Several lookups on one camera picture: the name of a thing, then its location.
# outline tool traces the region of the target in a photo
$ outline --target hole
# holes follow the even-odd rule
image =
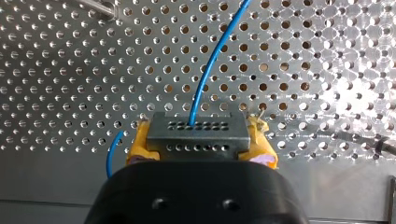
[[[190,28],[189,28],[189,26],[187,26],[187,25],[182,25],[182,26],[180,27],[180,32],[181,32],[183,35],[186,34],[186,33],[188,33],[189,30],[190,30]]]
[[[286,103],[281,103],[281,104],[279,105],[279,109],[282,110],[282,111],[284,111],[284,110],[288,109],[288,105],[287,105]]]
[[[245,103],[239,105],[239,110],[247,110],[248,106]]]
[[[142,8],[142,13],[143,15],[149,15],[149,13],[151,12],[151,9],[149,9],[149,7],[143,7]]]
[[[271,80],[277,80],[277,74],[272,74],[272,75],[270,76],[270,78],[271,78]]]
[[[262,83],[262,84],[260,84],[259,89],[260,89],[260,91],[266,91],[267,85],[265,83]]]
[[[262,6],[262,8],[268,8],[270,6],[270,3],[269,3],[269,1],[262,1],[261,6]]]
[[[224,45],[222,48],[221,48],[221,52],[227,52],[227,50],[228,50],[228,46],[227,45]]]
[[[189,7],[186,4],[181,5],[179,9],[181,13],[187,13],[189,11]]]
[[[241,45],[239,46],[239,49],[240,49],[242,52],[245,52],[245,51],[248,50],[248,45],[247,45],[247,44],[241,44]]]
[[[282,28],[288,29],[290,27],[290,21],[282,21]]]
[[[246,91],[248,89],[248,85],[247,84],[241,84],[239,85],[239,90],[240,91]]]
[[[209,48],[206,45],[201,46],[201,52],[202,53],[207,53],[209,51]]]
[[[220,90],[221,90],[222,92],[227,91],[227,90],[228,90],[227,84],[221,84],[221,85],[220,85]]]
[[[308,21],[303,21],[303,27],[305,28],[309,28],[312,25],[312,21],[308,20]]]
[[[239,71],[241,72],[246,72],[248,70],[248,65],[245,63],[242,63],[241,65],[239,65]]]
[[[227,70],[228,70],[228,66],[226,65],[226,64],[222,64],[221,66],[220,66],[220,71],[221,72],[227,72]]]
[[[311,42],[305,41],[303,42],[303,49],[310,49],[311,48]]]
[[[302,91],[308,91],[309,90],[309,84],[307,82],[303,82],[300,86]]]
[[[261,43],[260,44],[260,49],[261,50],[268,50],[268,44],[267,43]]]
[[[207,4],[202,3],[202,4],[199,6],[199,10],[200,10],[201,12],[206,12],[206,11],[207,11]]]
[[[206,33],[208,30],[207,25],[201,25],[200,30],[202,33]]]
[[[308,70],[310,67],[311,67],[310,63],[305,62],[301,64],[301,68],[303,68],[303,70]]]
[[[227,5],[226,2],[223,2],[223,3],[220,3],[220,4],[219,4],[219,9],[220,9],[221,11],[225,11],[225,10],[227,10],[227,8],[228,8],[228,5]]]
[[[123,10],[123,13],[124,13],[125,16],[131,16],[132,15],[132,10],[130,8],[126,7]]]
[[[171,48],[168,46],[163,47],[163,54],[170,54],[171,53]]]
[[[282,2],[282,6],[283,6],[283,7],[289,7],[290,4],[291,4],[291,1],[290,1],[290,0],[289,0],[289,1],[283,1],[283,2]]]
[[[265,72],[268,70],[268,64],[262,63],[260,64],[260,71]]]
[[[288,69],[289,69],[289,64],[288,63],[282,63],[280,65],[280,70],[287,71]]]
[[[262,28],[262,30],[267,30],[270,27],[270,23],[268,23],[268,21],[262,21],[260,27]]]
[[[162,31],[163,31],[163,35],[169,35],[171,29],[169,29],[168,26],[163,26]]]
[[[202,109],[203,111],[208,110],[208,109],[209,109],[209,104],[207,104],[207,103],[201,104],[201,109]]]
[[[246,31],[248,29],[248,24],[246,22],[242,22],[239,25],[239,29],[241,29],[241,31]]]
[[[290,48],[290,44],[289,42],[283,42],[280,47],[284,50],[289,49]]]
[[[304,0],[304,5],[305,5],[306,7],[311,6],[311,5],[312,5],[312,0]]]
[[[223,23],[223,24],[219,27],[219,29],[220,29],[222,32],[225,32],[225,31],[227,30],[227,24]]]
[[[161,13],[162,14],[168,14],[169,13],[169,7],[168,6],[161,6]]]
[[[184,65],[181,70],[183,71],[184,74],[189,73],[190,72],[190,67],[188,65]]]
[[[281,83],[281,84],[279,85],[279,88],[280,88],[282,91],[286,91],[286,90],[289,88],[289,85],[286,84],[286,83]]]
[[[181,52],[182,52],[183,54],[189,53],[189,52],[190,52],[189,46],[183,46],[183,47],[181,47]]]
[[[165,87],[164,87],[165,92],[171,92],[172,89],[173,89],[173,87],[171,85],[169,85],[169,84],[165,85]]]
[[[258,12],[250,13],[250,18],[256,20],[257,18],[259,18],[259,13]]]

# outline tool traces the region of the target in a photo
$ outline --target metal rod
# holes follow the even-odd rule
[[[76,0],[77,2],[81,3],[82,5],[86,7],[90,7],[94,9],[95,11],[105,14],[109,17],[114,17],[114,10],[110,7],[106,7],[102,5],[101,3],[95,2],[93,0]]]

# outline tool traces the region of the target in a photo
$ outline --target cable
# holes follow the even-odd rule
[[[107,172],[107,178],[110,178],[111,175],[113,174],[112,172],[112,160],[114,156],[114,151],[116,150],[117,143],[121,140],[123,135],[123,131],[120,131],[117,133],[116,137],[114,138],[113,142],[111,143],[110,150],[107,152],[107,158],[106,158],[106,172]]]
[[[194,102],[192,103],[190,118],[189,118],[190,126],[193,126],[195,124],[197,110],[199,107],[199,103],[201,101],[202,91],[204,89],[206,80],[209,77],[209,73],[212,70],[212,67],[215,64],[215,61],[219,56],[220,50],[222,49],[222,47],[224,46],[228,37],[230,36],[231,32],[233,31],[233,28],[235,28],[235,25],[238,23],[238,21],[244,15],[244,12],[248,8],[248,5],[250,4],[250,2],[251,2],[251,0],[245,0],[242,3],[241,7],[238,9],[238,11],[236,11],[235,15],[233,16],[233,19],[231,20],[230,24],[228,25],[226,31],[221,36],[221,39],[219,40],[219,43],[216,45],[215,49],[213,50],[212,55],[210,55],[210,58],[209,58],[209,61],[207,62],[205,71],[202,74],[201,80],[198,84],[197,91],[195,93]]]

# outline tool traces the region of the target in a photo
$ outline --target perforated metal sheet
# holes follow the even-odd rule
[[[99,21],[72,1],[1,0],[2,160],[40,159],[29,165],[47,170],[54,163],[47,161],[56,158],[60,167],[50,169],[81,172],[73,179],[87,178],[82,188],[98,189],[93,184],[104,179],[98,167],[116,132],[124,130],[118,150],[126,152],[140,118],[154,111],[188,116],[199,77],[238,4],[122,0],[115,5],[118,18]],[[394,158],[375,155],[372,146],[379,134],[395,138],[395,11],[391,0],[252,1],[206,83],[199,114],[265,109],[280,172],[292,183],[296,177],[282,166],[330,171],[332,164],[379,166],[377,178],[386,178]],[[123,157],[118,154],[116,161],[123,163]],[[70,161],[86,161],[95,173],[84,171],[87,164],[70,168]],[[24,168],[31,171],[20,177],[37,175]],[[43,172],[48,181],[58,178]],[[296,185],[298,192],[320,189],[312,176],[310,188]],[[59,185],[66,190],[76,183]],[[90,203],[94,192],[77,201]],[[53,200],[70,200],[60,195]],[[313,198],[303,202],[308,215],[337,217],[318,213]],[[341,218],[359,219],[358,208],[349,209]],[[382,220],[382,211],[373,209],[367,218]]]

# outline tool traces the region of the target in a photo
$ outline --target gray metal surface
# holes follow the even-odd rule
[[[122,0],[97,20],[74,2],[0,1],[0,198],[92,203],[137,121],[188,116],[235,1]],[[258,112],[310,217],[386,220],[395,138],[390,0],[253,1],[207,82],[201,116]]]
[[[250,137],[241,112],[229,117],[198,117],[193,127],[188,117],[167,117],[155,113],[148,130],[149,151],[158,151],[161,160],[235,160],[247,152]]]

